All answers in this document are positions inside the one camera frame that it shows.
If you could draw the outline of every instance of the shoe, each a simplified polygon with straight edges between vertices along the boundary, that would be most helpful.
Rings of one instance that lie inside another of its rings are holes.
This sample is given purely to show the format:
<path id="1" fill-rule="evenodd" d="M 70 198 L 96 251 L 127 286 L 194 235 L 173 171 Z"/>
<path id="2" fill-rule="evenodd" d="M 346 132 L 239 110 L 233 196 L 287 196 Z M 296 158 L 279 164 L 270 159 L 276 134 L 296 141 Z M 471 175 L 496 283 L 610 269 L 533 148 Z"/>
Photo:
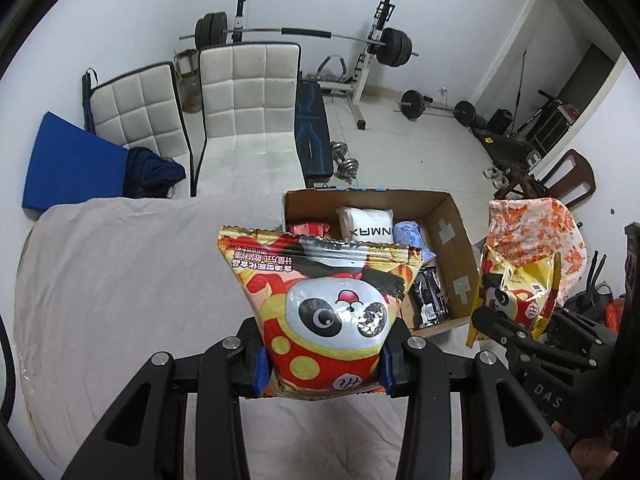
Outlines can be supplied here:
<path id="1" fill-rule="evenodd" d="M 494 178 L 494 187 L 495 189 L 505 189 L 506 187 L 509 187 L 509 179 L 505 176 Z"/>
<path id="2" fill-rule="evenodd" d="M 495 166 L 492 168 L 489 168 L 488 170 L 484 170 L 482 172 L 482 174 L 488 178 L 488 179 L 492 179 L 492 178 L 498 178 L 500 176 L 504 176 L 504 174 Z"/>

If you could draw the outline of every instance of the chair backrest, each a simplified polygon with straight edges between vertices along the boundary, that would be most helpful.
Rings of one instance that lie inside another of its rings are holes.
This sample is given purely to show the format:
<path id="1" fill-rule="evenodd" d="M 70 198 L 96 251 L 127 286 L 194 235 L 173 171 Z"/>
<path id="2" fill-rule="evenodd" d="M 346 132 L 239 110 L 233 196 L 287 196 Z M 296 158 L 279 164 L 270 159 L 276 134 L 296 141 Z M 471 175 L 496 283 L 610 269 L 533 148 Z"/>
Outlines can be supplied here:
<path id="1" fill-rule="evenodd" d="M 300 46 L 235 43 L 200 52 L 207 138 L 291 132 Z"/>
<path id="2" fill-rule="evenodd" d="M 586 184 L 589 190 L 578 198 L 571 200 L 566 207 L 571 209 L 577 206 L 580 202 L 583 202 L 596 191 L 596 179 L 593 174 L 593 168 L 589 161 L 584 158 L 580 153 L 575 150 L 567 150 L 564 155 L 558 160 L 556 165 L 542 178 L 540 181 L 545 184 L 554 176 L 554 174 L 560 169 L 562 164 L 569 158 L 574 160 L 575 166 L 572 167 L 569 172 L 562 176 L 555 184 L 548 188 L 548 195 L 552 198 L 561 199 L 563 196 L 567 196 L 574 189 L 581 184 Z"/>
<path id="3" fill-rule="evenodd" d="M 92 90 L 91 110 L 98 137 L 125 148 L 143 146 L 181 164 L 187 179 L 177 184 L 174 197 L 192 195 L 193 155 L 170 62 L 97 86 Z"/>

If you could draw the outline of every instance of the silver screw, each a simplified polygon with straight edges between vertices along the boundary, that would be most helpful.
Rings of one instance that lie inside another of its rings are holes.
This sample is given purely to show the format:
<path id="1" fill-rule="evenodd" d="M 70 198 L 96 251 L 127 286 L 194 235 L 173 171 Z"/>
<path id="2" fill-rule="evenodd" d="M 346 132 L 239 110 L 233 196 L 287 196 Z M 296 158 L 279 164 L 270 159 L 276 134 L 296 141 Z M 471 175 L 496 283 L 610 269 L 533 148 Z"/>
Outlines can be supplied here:
<path id="1" fill-rule="evenodd" d="M 498 358 L 493 352 L 480 352 L 480 361 L 486 365 L 495 365 Z"/>
<path id="2" fill-rule="evenodd" d="M 414 348 L 416 350 L 419 350 L 420 348 L 424 348 L 425 346 L 427 346 L 427 342 L 424 340 L 424 338 L 421 338 L 418 335 L 412 335 L 409 339 L 406 340 L 406 343 L 411 348 Z"/>
<path id="3" fill-rule="evenodd" d="M 169 362 L 169 354 L 167 352 L 157 352 L 151 356 L 151 364 L 162 366 Z"/>
<path id="4" fill-rule="evenodd" d="M 222 347 L 226 348 L 227 350 L 235 350 L 236 348 L 240 348 L 241 344 L 242 341 L 240 341 L 240 338 L 234 335 L 225 337 L 222 341 Z"/>

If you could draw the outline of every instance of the cardboard box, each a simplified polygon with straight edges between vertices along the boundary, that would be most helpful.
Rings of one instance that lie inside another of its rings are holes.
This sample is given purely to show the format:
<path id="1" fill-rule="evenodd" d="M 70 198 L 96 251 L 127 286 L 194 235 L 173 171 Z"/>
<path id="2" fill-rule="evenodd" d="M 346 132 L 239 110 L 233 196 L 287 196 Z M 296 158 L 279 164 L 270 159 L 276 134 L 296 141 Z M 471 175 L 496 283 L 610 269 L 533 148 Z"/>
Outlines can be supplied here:
<path id="1" fill-rule="evenodd" d="M 402 302 L 401 316 L 409 329 L 429 337 L 469 321 L 478 268 L 462 218 L 449 193 L 409 189 L 300 189 L 284 195 L 283 222 L 284 225 L 305 221 L 328 222 L 331 225 L 330 235 L 341 239 L 335 212 L 341 206 L 392 209 L 394 223 L 403 220 L 417 222 L 428 246 L 436 253 L 440 285 L 451 319 L 416 330 L 420 315 L 407 295 Z"/>

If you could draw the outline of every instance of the yellow polka dot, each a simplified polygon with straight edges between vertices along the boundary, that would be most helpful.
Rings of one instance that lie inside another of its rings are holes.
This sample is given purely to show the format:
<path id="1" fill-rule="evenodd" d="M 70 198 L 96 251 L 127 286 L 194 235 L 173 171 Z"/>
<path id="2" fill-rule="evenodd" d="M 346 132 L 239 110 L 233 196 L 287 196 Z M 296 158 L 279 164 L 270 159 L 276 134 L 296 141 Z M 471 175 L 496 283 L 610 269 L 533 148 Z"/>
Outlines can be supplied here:
<path id="1" fill-rule="evenodd" d="M 284 355 L 291 350 L 291 343 L 286 337 L 279 335 L 271 341 L 271 349 L 273 349 L 276 354 Z"/>
<path id="2" fill-rule="evenodd" d="M 291 360 L 289 363 L 289 370 L 291 370 L 291 373 L 297 378 L 302 379 L 303 381 L 308 381 L 309 379 L 315 379 L 318 376 L 320 373 L 320 366 L 316 363 L 315 359 L 299 355 Z"/>

